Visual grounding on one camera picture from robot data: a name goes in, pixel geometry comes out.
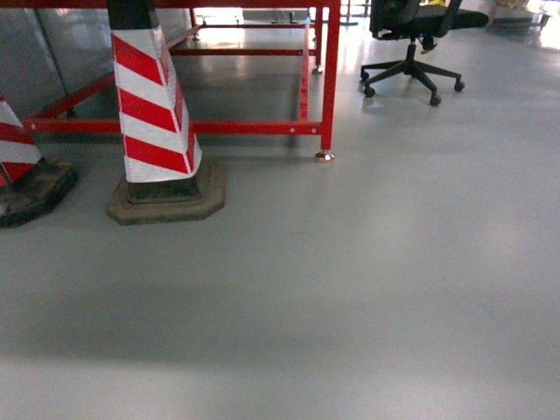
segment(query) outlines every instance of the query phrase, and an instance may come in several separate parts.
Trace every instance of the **red stripe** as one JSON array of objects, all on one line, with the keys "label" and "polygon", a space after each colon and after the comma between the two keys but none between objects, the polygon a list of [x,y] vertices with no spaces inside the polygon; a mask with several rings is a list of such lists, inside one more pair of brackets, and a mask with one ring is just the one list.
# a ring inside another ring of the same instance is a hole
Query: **red stripe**
[{"label": "red stripe", "polygon": [[164,69],[165,84],[169,84],[169,66],[172,61],[172,56],[169,54],[167,45],[161,45],[161,67]]},{"label": "red stripe", "polygon": [[118,89],[121,111],[127,116],[134,116],[146,123],[162,129],[177,132],[172,112],[153,102],[146,101],[126,90]]},{"label": "red stripe", "polygon": [[177,81],[175,86],[175,116],[177,117],[178,130],[183,129],[183,92],[181,92],[181,86]]},{"label": "red stripe", "polygon": [[35,164],[13,164],[10,162],[2,162],[3,168],[6,170],[11,182],[15,182],[23,177]]},{"label": "red stripe", "polygon": [[189,148],[186,151],[186,158],[189,162],[190,172],[194,172],[194,142],[196,136],[194,135],[193,127],[189,127]]},{"label": "red stripe", "polygon": [[21,144],[35,144],[33,137],[23,127],[0,122],[0,142],[3,140]]},{"label": "red stripe", "polygon": [[164,149],[138,140],[134,137],[123,136],[126,155],[146,164],[160,166],[172,171],[188,173],[185,158],[182,153]]},{"label": "red stripe", "polygon": [[113,51],[115,52],[115,61],[117,63],[142,75],[146,79],[150,79],[159,85],[164,85],[156,59],[153,59],[145,52],[138,50],[115,35],[112,38]]}]

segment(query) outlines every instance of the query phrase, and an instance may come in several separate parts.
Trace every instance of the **white reflective stripe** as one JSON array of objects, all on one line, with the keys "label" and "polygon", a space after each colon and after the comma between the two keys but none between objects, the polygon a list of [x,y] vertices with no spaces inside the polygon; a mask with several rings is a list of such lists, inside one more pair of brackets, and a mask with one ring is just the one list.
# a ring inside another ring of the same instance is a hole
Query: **white reflective stripe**
[{"label": "white reflective stripe", "polygon": [[173,109],[175,102],[169,96],[169,89],[146,79],[115,62],[115,84],[127,92],[144,98],[166,109]]},{"label": "white reflective stripe", "polygon": [[154,38],[152,29],[115,30],[113,35],[127,44],[134,46],[137,50],[159,60],[161,57],[161,45]]},{"label": "white reflective stripe", "polygon": [[126,180],[129,182],[160,182],[173,181],[176,179],[189,179],[193,174],[173,171],[171,169],[146,164],[131,157],[124,157],[126,167]]},{"label": "white reflective stripe", "polygon": [[138,120],[134,116],[119,114],[121,120],[121,132],[125,136],[134,137],[137,140],[163,147],[169,151],[185,153],[188,147],[187,137],[181,133],[172,133],[166,129],[160,129],[155,125]]},{"label": "white reflective stripe", "polygon": [[0,123],[23,127],[14,111],[11,110],[10,105],[5,101],[0,101]]},{"label": "white reflective stripe", "polygon": [[186,110],[185,101],[183,101],[183,118],[182,118],[183,125],[181,126],[181,136],[183,136],[186,141],[189,138],[189,113]]},{"label": "white reflective stripe", "polygon": [[200,160],[202,160],[202,150],[199,146],[199,141],[196,136],[194,137],[194,168],[189,168],[192,173],[196,173],[199,170]]},{"label": "white reflective stripe", "polygon": [[36,164],[43,155],[34,144],[0,140],[0,161],[13,164]]},{"label": "white reflective stripe", "polygon": [[167,94],[169,95],[171,101],[171,107],[175,109],[175,96],[177,95],[177,75],[175,74],[175,68],[173,64],[169,67],[169,83],[165,87],[167,89]]},{"label": "white reflective stripe", "polygon": [[166,44],[165,43],[165,36],[164,36],[164,30],[161,28],[160,26],[155,27],[154,29],[152,29],[152,33],[153,33],[153,37],[154,37],[154,42],[156,44],[157,49],[159,50],[157,54],[158,57],[161,57],[161,47]]}]

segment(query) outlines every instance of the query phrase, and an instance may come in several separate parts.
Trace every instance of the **chair base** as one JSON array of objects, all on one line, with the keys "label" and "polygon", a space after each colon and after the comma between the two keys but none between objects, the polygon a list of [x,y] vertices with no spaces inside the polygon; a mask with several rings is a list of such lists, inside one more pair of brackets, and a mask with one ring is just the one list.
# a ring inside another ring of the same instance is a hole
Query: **chair base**
[{"label": "chair base", "polygon": [[[428,77],[428,74],[436,74],[439,76],[452,77],[455,79],[455,90],[460,92],[465,87],[465,83],[461,81],[461,75],[459,73],[450,72],[440,67],[431,66],[429,64],[421,63],[414,59],[417,46],[414,39],[411,40],[409,44],[409,49],[406,54],[406,59],[402,61],[388,61],[386,63],[377,64],[366,64],[361,67],[360,77],[365,84],[364,94],[366,97],[371,97],[375,95],[375,90],[370,87],[372,83],[377,81],[382,81],[389,77],[395,76],[400,73],[410,75],[415,79],[418,79],[424,86],[426,86],[431,91],[430,105],[436,107],[441,102],[441,98],[438,95],[438,87],[433,81]],[[385,70],[377,74],[374,77],[369,77],[366,70]]]}]

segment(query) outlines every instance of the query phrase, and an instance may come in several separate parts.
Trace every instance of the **adjustable foot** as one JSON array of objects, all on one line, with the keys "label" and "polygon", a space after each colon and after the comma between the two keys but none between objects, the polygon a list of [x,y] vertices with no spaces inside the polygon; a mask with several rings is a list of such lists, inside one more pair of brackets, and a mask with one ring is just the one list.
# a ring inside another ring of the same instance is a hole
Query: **adjustable foot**
[{"label": "adjustable foot", "polygon": [[322,150],[315,154],[315,160],[321,164],[330,164],[334,160],[334,155],[330,150]]}]

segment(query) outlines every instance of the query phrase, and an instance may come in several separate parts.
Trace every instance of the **table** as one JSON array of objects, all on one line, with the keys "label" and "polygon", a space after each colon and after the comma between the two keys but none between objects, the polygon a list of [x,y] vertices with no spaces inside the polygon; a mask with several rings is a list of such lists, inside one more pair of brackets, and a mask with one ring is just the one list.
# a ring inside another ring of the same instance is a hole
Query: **table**
[{"label": "table", "polygon": [[[340,0],[155,0],[156,8],[159,9],[183,9],[190,11],[192,29],[186,31],[182,36],[175,38],[169,43],[171,55],[292,55],[301,56],[302,76],[299,92],[299,117],[296,121],[193,121],[192,126],[196,133],[207,134],[260,134],[260,135],[312,135],[320,136],[320,152],[316,155],[319,162],[330,162],[333,160],[331,153],[333,140],[333,114],[334,96],[336,89],[337,58],[339,48],[340,32]],[[267,27],[294,28],[297,25],[211,25],[197,24],[194,9],[203,7],[242,7],[242,8],[307,8],[315,7],[317,16],[313,24],[315,31],[315,47],[310,48],[309,25],[301,25],[304,28],[304,47],[297,50],[182,50],[173,48],[188,37],[196,36],[204,28],[216,27],[238,27],[243,29],[262,29]],[[32,8],[32,9],[104,9],[107,8],[106,0],[2,0],[1,8]],[[325,83],[323,90],[323,109],[320,121],[308,119],[308,74],[309,58],[314,57],[316,66],[315,74],[322,73],[322,49],[323,49],[323,9],[329,9],[328,29],[325,45]],[[71,111],[73,106],[87,99],[89,96],[99,92],[101,89],[114,83],[112,74],[98,80],[90,86],[86,86],[77,92],[62,98],[37,115],[25,118],[24,126],[30,131],[72,131],[72,132],[120,132],[120,125],[115,120],[95,120],[83,118],[60,119],[60,115]]]},{"label": "table", "polygon": [[493,0],[493,10],[491,14],[495,14],[499,6],[508,7],[517,11],[528,11],[541,18],[537,24],[532,24],[532,19],[522,17],[495,17],[492,19],[492,26],[522,26],[527,27],[537,25],[541,29],[548,23],[550,17],[560,16],[560,2],[553,0]]}]

